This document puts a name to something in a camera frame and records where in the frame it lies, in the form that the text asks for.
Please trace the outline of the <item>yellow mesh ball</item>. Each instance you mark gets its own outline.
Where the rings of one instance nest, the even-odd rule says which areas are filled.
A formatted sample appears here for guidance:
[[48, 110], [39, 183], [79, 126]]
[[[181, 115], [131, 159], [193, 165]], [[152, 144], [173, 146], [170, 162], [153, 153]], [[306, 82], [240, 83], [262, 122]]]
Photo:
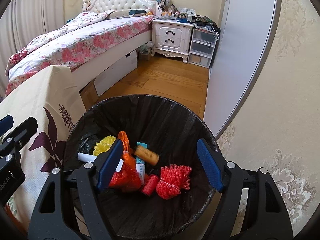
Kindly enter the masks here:
[[111, 148], [115, 140], [116, 137], [108, 135], [104, 137], [100, 142], [96, 142], [94, 146], [93, 155], [98, 156], [101, 153], [107, 152]]

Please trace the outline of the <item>red plastic bag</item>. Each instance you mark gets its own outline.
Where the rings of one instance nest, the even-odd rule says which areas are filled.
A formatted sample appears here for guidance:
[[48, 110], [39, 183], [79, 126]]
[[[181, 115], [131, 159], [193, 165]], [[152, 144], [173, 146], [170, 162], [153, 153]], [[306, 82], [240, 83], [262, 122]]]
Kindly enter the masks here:
[[110, 188], [120, 189], [123, 192], [132, 192], [140, 189], [141, 179], [135, 167], [123, 163], [119, 172], [114, 172], [108, 185]]

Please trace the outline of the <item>white blue toothpaste tube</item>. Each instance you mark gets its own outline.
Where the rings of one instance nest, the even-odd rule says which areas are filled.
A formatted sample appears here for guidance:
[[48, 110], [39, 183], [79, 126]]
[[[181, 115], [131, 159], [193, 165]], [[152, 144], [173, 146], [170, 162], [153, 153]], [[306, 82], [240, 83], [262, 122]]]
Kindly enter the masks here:
[[136, 170], [143, 185], [145, 180], [145, 162], [140, 157], [136, 157]]

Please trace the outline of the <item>red bottle black cap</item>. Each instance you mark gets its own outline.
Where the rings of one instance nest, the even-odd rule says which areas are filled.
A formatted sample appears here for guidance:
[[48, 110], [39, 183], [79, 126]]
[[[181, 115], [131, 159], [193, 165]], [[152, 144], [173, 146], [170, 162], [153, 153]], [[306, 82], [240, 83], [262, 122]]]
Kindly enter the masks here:
[[151, 196], [156, 189], [157, 184], [159, 183], [159, 177], [152, 174], [149, 176], [148, 181], [144, 184], [142, 188], [142, 193]]

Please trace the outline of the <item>yellow can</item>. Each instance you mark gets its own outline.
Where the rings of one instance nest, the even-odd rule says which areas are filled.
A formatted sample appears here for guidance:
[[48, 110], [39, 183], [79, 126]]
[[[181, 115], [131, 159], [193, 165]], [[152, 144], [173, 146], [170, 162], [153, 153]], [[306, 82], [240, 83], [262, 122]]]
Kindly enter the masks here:
[[155, 166], [159, 161], [159, 155], [157, 153], [148, 150], [142, 145], [137, 146], [135, 155], [152, 166]]

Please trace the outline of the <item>black lined trash bin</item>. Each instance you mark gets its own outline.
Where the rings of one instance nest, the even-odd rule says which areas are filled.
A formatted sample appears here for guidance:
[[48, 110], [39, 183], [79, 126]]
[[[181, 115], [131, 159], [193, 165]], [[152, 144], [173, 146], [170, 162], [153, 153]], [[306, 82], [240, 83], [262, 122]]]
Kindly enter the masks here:
[[196, 145], [205, 139], [212, 149], [218, 145], [206, 124], [176, 101], [154, 95], [125, 95], [101, 101], [89, 109], [71, 131], [63, 168], [80, 167], [78, 153], [92, 153], [94, 145], [108, 135], [124, 131], [134, 147], [144, 142], [159, 155], [147, 174], [159, 174], [171, 164], [191, 167], [190, 188], [164, 200], [154, 193], [106, 189], [99, 194], [102, 211], [120, 239], [171, 239], [193, 224], [212, 201], [210, 186], [198, 158]]

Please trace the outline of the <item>orange plastic bag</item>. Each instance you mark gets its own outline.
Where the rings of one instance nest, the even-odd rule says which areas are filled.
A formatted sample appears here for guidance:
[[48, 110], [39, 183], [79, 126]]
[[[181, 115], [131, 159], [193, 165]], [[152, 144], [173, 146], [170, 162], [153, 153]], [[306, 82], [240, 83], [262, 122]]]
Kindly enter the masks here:
[[124, 164], [126, 164], [131, 169], [136, 169], [136, 159], [132, 156], [133, 150], [130, 148], [129, 139], [124, 131], [120, 131], [118, 134], [118, 139], [123, 143], [123, 155]]

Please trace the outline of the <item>red mesh ball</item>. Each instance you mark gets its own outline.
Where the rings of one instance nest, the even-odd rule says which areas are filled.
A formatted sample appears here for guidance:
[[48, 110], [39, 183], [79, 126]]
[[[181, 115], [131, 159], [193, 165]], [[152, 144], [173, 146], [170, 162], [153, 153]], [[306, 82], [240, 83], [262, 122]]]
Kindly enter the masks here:
[[169, 200], [181, 194], [182, 190], [190, 189], [190, 173], [192, 168], [185, 165], [171, 164], [161, 167], [160, 180], [156, 186], [157, 194]]

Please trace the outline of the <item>floral duvet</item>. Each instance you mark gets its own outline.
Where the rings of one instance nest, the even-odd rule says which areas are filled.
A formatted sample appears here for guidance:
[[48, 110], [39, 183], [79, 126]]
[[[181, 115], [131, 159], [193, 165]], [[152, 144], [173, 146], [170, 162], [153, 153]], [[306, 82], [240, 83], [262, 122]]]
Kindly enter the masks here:
[[97, 13], [92, 11], [81, 12], [74, 19], [66, 23], [59, 29], [50, 31], [46, 34], [42, 34], [32, 39], [25, 47], [11, 55], [8, 59], [7, 67], [5, 69], [5, 75], [9, 76], [9, 70], [18, 64], [22, 59], [33, 51], [39, 49], [41, 46], [47, 44], [48, 42], [55, 40], [67, 33], [73, 32], [75, 30], [84, 28], [86, 26], [92, 25], [94, 23], [101, 22], [105, 20], [114, 10], [107, 10], [105, 12]]

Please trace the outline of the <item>white storage box under bed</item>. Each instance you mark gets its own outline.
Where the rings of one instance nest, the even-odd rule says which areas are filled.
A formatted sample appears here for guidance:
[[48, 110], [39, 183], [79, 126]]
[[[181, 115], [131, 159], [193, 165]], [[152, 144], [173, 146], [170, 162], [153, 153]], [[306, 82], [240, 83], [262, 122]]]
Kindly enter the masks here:
[[127, 74], [137, 68], [137, 51], [134, 50], [105, 69], [94, 81], [98, 96], [103, 95]]

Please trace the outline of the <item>beige curtain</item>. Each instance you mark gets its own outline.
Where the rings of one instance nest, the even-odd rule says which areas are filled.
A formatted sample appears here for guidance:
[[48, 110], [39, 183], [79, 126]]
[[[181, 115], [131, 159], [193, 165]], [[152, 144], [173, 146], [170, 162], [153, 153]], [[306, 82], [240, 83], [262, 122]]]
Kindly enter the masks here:
[[9, 57], [33, 38], [63, 25], [63, 0], [10, 1], [1, 16], [1, 96], [9, 82], [5, 75]]

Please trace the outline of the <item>white nightstand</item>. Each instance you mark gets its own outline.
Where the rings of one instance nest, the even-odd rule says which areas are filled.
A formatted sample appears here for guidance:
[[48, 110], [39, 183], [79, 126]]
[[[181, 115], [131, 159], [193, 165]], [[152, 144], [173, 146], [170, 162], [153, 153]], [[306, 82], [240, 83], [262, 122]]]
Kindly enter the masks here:
[[187, 63], [193, 27], [190, 23], [173, 20], [153, 20], [151, 55], [158, 53], [166, 57], [180, 57]]

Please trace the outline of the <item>white tufted bed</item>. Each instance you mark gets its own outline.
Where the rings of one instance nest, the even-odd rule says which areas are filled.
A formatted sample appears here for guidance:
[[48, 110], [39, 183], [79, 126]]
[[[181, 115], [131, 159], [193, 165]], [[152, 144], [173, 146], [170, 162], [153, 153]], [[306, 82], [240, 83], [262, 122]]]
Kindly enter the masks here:
[[49, 66], [70, 68], [79, 90], [126, 54], [151, 40], [157, 0], [83, 1], [82, 12], [114, 10], [105, 20], [67, 33], [33, 51], [9, 70], [6, 93]]

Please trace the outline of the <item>plastic drawer unit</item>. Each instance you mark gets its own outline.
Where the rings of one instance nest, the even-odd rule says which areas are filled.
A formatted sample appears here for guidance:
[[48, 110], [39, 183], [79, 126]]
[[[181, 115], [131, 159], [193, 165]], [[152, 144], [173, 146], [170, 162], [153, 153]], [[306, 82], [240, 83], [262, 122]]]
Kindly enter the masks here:
[[190, 42], [188, 63], [209, 68], [219, 35], [214, 30], [194, 27]]

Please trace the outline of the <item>white sliding wardrobe door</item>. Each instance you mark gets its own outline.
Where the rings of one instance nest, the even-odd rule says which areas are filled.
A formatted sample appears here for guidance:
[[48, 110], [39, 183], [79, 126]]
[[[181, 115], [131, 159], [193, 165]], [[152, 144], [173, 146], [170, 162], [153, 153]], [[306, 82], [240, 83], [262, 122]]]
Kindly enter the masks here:
[[274, 40], [281, 0], [225, 0], [204, 122], [219, 138], [247, 99]]

